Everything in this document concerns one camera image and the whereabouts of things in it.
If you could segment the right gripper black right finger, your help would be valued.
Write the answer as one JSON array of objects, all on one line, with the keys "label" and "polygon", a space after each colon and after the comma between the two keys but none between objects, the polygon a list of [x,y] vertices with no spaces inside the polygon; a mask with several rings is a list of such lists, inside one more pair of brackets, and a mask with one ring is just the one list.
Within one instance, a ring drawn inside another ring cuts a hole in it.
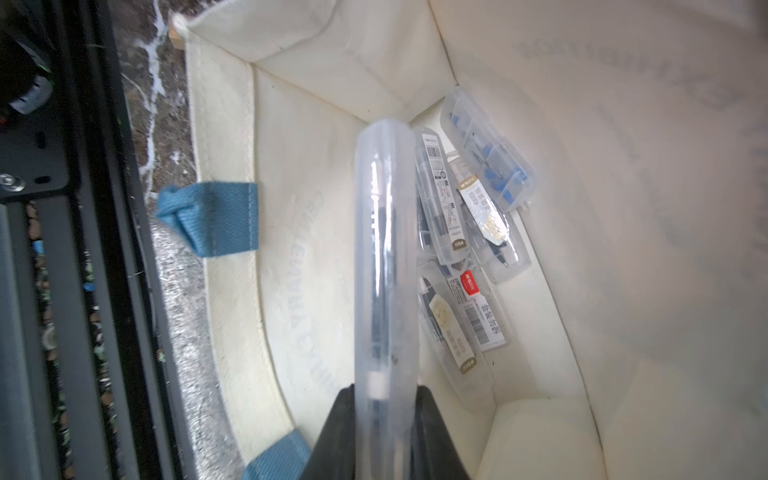
[{"label": "right gripper black right finger", "polygon": [[413,478],[469,479],[432,392],[419,385],[413,425]]}]

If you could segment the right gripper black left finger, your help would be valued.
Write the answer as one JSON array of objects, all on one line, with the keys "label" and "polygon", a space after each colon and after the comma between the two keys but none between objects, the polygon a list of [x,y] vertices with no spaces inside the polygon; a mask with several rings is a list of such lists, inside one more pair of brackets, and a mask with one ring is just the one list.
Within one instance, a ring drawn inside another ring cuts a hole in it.
[{"label": "right gripper black left finger", "polygon": [[353,480],[356,464],[355,386],[339,391],[301,480]]}]

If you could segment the clear compass case gold label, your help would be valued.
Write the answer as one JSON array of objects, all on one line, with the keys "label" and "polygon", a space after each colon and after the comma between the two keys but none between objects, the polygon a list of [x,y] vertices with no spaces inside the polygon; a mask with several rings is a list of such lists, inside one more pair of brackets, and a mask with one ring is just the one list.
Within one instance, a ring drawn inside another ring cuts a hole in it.
[{"label": "clear compass case gold label", "polygon": [[479,266],[494,283],[518,276],[531,265],[530,255],[510,214],[502,213],[477,174],[459,155],[448,167],[461,197],[468,242]]}]

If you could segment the cream canvas tote bag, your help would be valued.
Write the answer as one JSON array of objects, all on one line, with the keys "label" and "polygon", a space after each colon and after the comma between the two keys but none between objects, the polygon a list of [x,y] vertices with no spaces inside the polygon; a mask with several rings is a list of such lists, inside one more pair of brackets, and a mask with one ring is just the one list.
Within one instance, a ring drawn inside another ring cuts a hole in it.
[{"label": "cream canvas tote bag", "polygon": [[767,475],[763,1],[219,1],[172,18],[200,184],[256,186],[257,250],[204,263],[244,461],[318,439],[354,379],[354,156],[372,123],[459,148],[462,100],[533,170],[532,264],[460,387],[415,367],[478,479]]}]

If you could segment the clear compass case barcode label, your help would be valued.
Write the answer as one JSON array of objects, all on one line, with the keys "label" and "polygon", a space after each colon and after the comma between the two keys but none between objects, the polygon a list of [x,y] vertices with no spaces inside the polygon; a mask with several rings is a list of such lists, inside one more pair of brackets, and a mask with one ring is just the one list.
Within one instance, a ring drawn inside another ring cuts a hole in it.
[{"label": "clear compass case barcode label", "polygon": [[407,479],[418,377],[414,143],[385,119],[355,154],[355,417],[358,479]]}]

